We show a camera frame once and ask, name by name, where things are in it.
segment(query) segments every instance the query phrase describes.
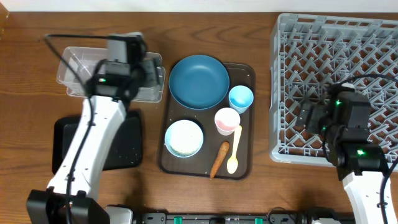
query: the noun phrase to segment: pink cup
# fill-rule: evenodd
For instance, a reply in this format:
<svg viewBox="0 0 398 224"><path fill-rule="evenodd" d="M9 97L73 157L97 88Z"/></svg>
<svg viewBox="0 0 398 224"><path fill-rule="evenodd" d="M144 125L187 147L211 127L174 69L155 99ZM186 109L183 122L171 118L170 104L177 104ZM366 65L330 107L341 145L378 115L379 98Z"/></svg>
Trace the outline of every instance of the pink cup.
<svg viewBox="0 0 398 224"><path fill-rule="evenodd" d="M224 136L228 136L234 133L235 129L240 125L241 117L236 110L223 108L217 111L214 122L216 123L217 131Z"/></svg>

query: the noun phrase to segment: lattice basket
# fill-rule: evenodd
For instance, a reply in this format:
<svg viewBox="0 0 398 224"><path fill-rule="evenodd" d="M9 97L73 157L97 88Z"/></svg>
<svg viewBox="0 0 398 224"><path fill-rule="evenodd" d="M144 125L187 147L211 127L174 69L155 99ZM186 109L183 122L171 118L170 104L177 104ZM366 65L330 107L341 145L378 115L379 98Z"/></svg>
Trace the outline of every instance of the lattice basket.
<svg viewBox="0 0 398 224"><path fill-rule="evenodd" d="M398 21L281 14L271 40L270 157L331 166L323 157L320 137L295 127L300 102L325 104L325 84L352 76L396 77ZM398 85L381 78L362 78L353 85L371 103L369 140L392 162L398 156Z"/></svg>

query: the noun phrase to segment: blue cup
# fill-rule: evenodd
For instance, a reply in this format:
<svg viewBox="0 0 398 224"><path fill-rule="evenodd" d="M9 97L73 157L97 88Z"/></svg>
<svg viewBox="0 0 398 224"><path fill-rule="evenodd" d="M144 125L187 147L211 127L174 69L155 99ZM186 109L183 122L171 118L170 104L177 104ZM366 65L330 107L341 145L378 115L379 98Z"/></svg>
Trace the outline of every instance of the blue cup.
<svg viewBox="0 0 398 224"><path fill-rule="evenodd" d="M229 107L239 114L245 112L254 101L253 92L246 86L236 86L229 91Z"/></svg>

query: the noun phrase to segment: spoon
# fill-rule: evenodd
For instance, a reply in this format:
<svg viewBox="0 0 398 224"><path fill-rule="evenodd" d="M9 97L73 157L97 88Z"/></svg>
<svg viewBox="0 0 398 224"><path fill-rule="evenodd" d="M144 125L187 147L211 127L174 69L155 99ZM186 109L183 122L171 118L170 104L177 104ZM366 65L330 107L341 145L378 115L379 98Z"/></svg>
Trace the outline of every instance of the spoon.
<svg viewBox="0 0 398 224"><path fill-rule="evenodd" d="M238 126L234 132L234 144L232 148L232 155L226 163L226 169L230 174L235 173L238 168L238 160L236 159L236 151L238 150L239 140L241 139L242 126Z"/></svg>

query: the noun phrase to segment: white wall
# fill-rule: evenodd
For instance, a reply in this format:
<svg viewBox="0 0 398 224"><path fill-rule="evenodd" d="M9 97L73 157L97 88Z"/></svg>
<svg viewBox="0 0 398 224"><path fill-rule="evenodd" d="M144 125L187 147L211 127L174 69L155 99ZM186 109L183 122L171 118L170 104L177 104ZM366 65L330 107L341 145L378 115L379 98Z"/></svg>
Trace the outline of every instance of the white wall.
<svg viewBox="0 0 398 224"><path fill-rule="evenodd" d="M398 12L398 0L0 0L9 11Z"/></svg>

